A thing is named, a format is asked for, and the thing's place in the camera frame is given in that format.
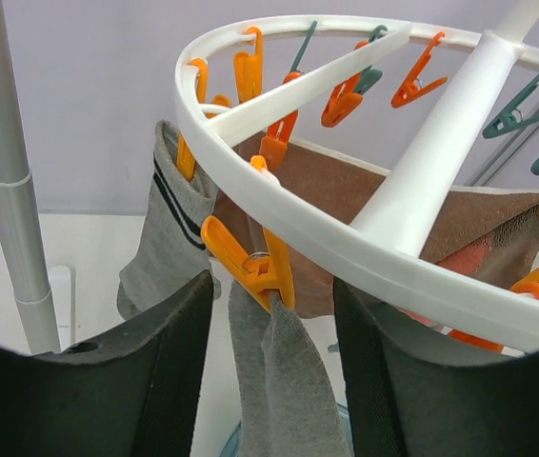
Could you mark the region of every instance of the white floor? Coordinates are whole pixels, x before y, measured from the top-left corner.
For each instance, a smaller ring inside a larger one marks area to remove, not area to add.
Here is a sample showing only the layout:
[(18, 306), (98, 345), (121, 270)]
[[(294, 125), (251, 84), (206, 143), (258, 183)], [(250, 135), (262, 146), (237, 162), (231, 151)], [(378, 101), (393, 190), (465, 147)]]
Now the white floor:
[[(115, 308), (118, 273), (136, 251), (143, 217), (42, 214), (40, 219), (49, 268), (66, 265), (74, 273), (75, 340), (122, 322)], [(222, 281), (223, 293), (214, 304), (192, 457), (218, 456), (240, 416), (227, 320), (230, 277), (220, 266), (215, 266), (215, 274)], [(336, 398), (344, 403), (339, 356), (327, 352), (327, 346), (336, 341), (332, 318), (314, 319), (306, 325), (323, 355)], [(28, 352), (1, 247), (0, 345)]]

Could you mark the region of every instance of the gray sock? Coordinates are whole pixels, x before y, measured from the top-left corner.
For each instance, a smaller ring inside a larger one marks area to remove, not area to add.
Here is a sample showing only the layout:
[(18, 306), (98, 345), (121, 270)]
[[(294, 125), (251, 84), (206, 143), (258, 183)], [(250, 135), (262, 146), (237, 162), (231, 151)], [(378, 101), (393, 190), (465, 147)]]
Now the gray sock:
[[(188, 182), (176, 168), (178, 131), (155, 127), (154, 174), (149, 207), (134, 259), (119, 273), (117, 309), (124, 319), (170, 297), (200, 271), (210, 269), (200, 227), (214, 209), (218, 188), (200, 168)], [(215, 280), (215, 297), (220, 285)]]
[(230, 327), (242, 403), (239, 457), (349, 457), (315, 344), (277, 294), (271, 309), (267, 314), (233, 283)]

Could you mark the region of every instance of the metal pole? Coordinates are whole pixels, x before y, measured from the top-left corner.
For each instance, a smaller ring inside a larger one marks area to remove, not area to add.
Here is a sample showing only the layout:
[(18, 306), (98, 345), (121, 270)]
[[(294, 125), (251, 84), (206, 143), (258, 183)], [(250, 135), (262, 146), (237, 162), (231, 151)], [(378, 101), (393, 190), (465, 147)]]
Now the metal pole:
[(60, 351), (1, 0), (0, 241), (30, 352)]
[[(531, 115), (539, 113), (539, 103)], [(539, 132), (539, 123), (527, 129), (517, 130), (507, 137), (496, 151), (486, 160), (467, 181), (467, 186), (488, 186), (491, 181), (506, 167), (523, 147)]]

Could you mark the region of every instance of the black stripe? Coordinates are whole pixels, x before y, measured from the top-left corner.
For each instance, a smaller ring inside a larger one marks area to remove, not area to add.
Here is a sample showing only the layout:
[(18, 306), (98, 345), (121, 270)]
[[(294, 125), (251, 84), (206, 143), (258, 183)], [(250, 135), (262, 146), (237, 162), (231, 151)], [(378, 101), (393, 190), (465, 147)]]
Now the black stripe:
[(153, 164), (155, 165), (155, 172), (159, 175), (160, 179), (162, 180), (162, 183), (164, 183), (164, 187), (169, 192), (170, 196), (172, 197), (172, 200), (176, 204), (176, 208), (178, 209), (179, 214), (183, 218), (183, 221), (185, 221), (185, 224), (187, 224), (187, 227), (193, 232), (195, 236), (198, 238), (200, 237), (201, 228), (183, 210), (181, 207), (180, 202), (178, 201), (178, 198), (176, 198), (176, 195), (174, 195), (174, 192), (172, 192), (172, 189), (170, 188), (170, 185), (168, 184), (168, 180), (166, 179), (166, 176), (164, 176), (164, 173), (162, 172), (162, 169), (159, 167), (159, 164), (157, 163), (157, 160), (153, 159)]
[(170, 197), (168, 196), (168, 193), (166, 192), (166, 188), (164, 187), (164, 183), (162, 183), (162, 180), (161, 178), (158, 176), (158, 173), (154, 173), (153, 174), (153, 181), (155, 182), (155, 184), (157, 185), (157, 188), (159, 190), (159, 193), (162, 194), (162, 197), (164, 198), (164, 201), (166, 202), (166, 205), (168, 206), (168, 209), (170, 210), (170, 212), (172, 213), (172, 217), (174, 217), (174, 220), (176, 221), (176, 223), (178, 224), (178, 227), (181, 228), (181, 231), (183, 232), (183, 235), (185, 235), (185, 238), (188, 239), (188, 241), (196, 248), (200, 249), (200, 250), (204, 250), (206, 249), (206, 246), (204, 245), (204, 243), (198, 243), (197, 241), (195, 241), (193, 238), (191, 238), (191, 235), (190, 233), (188, 232), (188, 230), (185, 228), (185, 226), (183, 226), (183, 221), (181, 221), (181, 218), (179, 217), (178, 215), (178, 212), (176, 211), (176, 208), (174, 207), (174, 203), (172, 202), (172, 200), (170, 199)]

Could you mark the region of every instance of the brown cloth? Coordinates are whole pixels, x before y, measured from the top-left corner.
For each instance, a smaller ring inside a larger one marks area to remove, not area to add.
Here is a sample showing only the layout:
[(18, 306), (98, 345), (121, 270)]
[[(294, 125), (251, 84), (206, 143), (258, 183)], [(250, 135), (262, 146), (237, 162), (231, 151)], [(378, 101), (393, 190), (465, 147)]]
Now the brown cloth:
[[(245, 160), (257, 153), (261, 138), (257, 134), (239, 146)], [(274, 172), (284, 188), (346, 224), (387, 173), (339, 152), (294, 143)], [(261, 227), (221, 191), (214, 214), (248, 252), (266, 249)], [(420, 257), (510, 288), (531, 271), (538, 255), (539, 191), (454, 187)], [(292, 248), (290, 259), (299, 316), (333, 314), (333, 276)]]

